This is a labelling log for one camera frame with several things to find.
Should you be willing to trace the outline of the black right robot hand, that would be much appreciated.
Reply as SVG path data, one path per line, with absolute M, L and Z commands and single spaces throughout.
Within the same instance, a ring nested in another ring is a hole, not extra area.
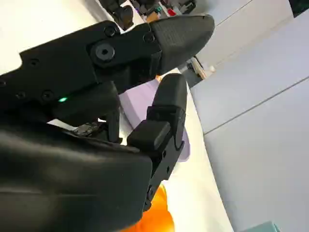
M 113 232 L 138 222 L 184 148 L 187 83 L 211 15 L 121 33 L 103 21 L 21 52 L 0 77 L 0 229 Z

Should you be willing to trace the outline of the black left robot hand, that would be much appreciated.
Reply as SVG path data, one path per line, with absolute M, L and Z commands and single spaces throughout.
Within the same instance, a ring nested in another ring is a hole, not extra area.
M 99 0 L 100 5 L 112 16 L 116 24 L 124 31 L 133 26 L 132 7 L 121 6 L 125 0 Z

